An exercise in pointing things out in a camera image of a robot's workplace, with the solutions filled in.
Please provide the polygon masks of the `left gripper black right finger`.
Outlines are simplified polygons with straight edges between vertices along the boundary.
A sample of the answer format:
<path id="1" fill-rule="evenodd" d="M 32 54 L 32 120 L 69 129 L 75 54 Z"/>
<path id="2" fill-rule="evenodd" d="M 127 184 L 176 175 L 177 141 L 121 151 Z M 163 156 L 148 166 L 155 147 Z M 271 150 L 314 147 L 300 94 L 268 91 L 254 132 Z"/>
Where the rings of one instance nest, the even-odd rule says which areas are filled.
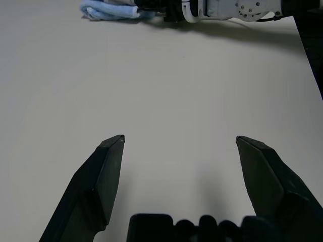
<path id="1" fill-rule="evenodd" d="M 236 144 L 247 193 L 258 216 L 322 219 L 322 206 L 273 148 L 246 136 L 238 136 Z"/>

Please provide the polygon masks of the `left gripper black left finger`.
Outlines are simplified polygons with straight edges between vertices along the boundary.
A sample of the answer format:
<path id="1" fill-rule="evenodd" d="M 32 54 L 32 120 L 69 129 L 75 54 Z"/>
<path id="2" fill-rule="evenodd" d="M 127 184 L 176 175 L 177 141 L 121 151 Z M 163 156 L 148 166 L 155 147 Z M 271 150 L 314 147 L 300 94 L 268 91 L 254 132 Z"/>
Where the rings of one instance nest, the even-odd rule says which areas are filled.
<path id="1" fill-rule="evenodd" d="M 70 180 L 40 241 L 93 241 L 110 222 L 124 135 L 104 140 Z"/>

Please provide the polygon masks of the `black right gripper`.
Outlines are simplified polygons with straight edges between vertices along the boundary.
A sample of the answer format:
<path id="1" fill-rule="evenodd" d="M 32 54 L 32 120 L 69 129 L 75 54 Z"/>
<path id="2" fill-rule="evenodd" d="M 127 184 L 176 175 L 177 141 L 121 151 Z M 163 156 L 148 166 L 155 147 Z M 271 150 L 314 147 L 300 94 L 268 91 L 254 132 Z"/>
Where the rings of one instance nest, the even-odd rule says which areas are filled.
<path id="1" fill-rule="evenodd" d="M 181 1 L 135 0 L 134 3 L 140 10 L 163 14 L 165 22 L 183 21 Z"/>

